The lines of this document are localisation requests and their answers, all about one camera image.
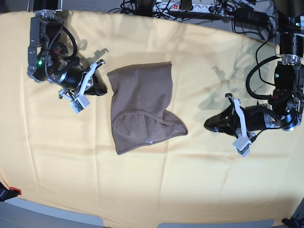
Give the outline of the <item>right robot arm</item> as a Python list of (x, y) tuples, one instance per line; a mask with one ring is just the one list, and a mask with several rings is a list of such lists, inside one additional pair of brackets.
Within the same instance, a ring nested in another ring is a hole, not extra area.
[(61, 10), (60, 0), (28, 1), (28, 11), (35, 14), (30, 21), (28, 76), (60, 86), (58, 97), (71, 101), (81, 95), (105, 95), (107, 88), (97, 79), (96, 68), (84, 68), (77, 56), (76, 40), (58, 15)]

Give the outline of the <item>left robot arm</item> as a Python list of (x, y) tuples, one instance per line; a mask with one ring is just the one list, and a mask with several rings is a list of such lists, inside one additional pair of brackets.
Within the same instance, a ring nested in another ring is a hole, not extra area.
[[(227, 93), (230, 105), (223, 112), (207, 119), (205, 129), (225, 133), (239, 138), (247, 136), (256, 139), (257, 132), (266, 130), (292, 131), (302, 122), (304, 112), (304, 2), (302, 0), (275, 0), (274, 17), (268, 20), (270, 35), (267, 42), (273, 40), (279, 46), (279, 52), (256, 66), (246, 77), (247, 93), (254, 99), (264, 100), (264, 104), (241, 108), (238, 100)], [(270, 95), (256, 94), (250, 87), (255, 72), (271, 61), (277, 61), (274, 90)]]

